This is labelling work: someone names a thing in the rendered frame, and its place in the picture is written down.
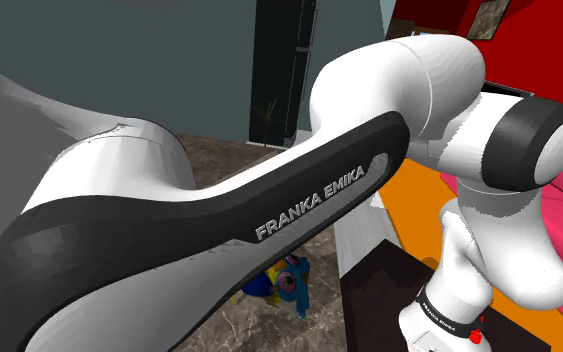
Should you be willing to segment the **framed wall picture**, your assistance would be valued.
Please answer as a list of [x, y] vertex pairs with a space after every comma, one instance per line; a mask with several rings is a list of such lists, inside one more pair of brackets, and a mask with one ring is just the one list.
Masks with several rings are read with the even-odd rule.
[[466, 38], [491, 40], [495, 35], [511, 0], [483, 0], [478, 7]]

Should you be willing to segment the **orange rug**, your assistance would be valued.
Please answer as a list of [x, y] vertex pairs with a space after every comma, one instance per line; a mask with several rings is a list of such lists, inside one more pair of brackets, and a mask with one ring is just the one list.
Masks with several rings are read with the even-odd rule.
[[[405, 251], [435, 268], [441, 255], [439, 211], [454, 197], [440, 174], [405, 160], [379, 194]], [[549, 344], [551, 352], [563, 352], [563, 315], [559, 310], [521, 308], [497, 289], [491, 307]]]

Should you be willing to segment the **small leafy plant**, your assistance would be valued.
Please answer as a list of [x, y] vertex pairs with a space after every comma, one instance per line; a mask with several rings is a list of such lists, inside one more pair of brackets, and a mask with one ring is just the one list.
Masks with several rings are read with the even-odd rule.
[[249, 139], [264, 146], [281, 146], [283, 121], [277, 117], [276, 100], [267, 105], [251, 106]]

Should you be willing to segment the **blue bird toy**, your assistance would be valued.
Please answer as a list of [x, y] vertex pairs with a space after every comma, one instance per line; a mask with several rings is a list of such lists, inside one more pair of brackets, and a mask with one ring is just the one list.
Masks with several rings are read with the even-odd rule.
[[274, 265], [255, 275], [241, 287], [242, 295], [230, 301], [237, 305], [247, 296], [263, 299], [268, 305], [294, 310], [300, 319], [306, 317], [309, 308], [308, 279], [310, 263], [306, 257], [292, 253]]

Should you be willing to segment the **black refrigerator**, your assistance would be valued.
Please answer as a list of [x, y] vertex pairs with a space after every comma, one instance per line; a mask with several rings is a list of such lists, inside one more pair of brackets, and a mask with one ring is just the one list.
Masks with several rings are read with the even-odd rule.
[[304, 97], [317, 0], [257, 0], [251, 106], [276, 100], [281, 146], [293, 143]]

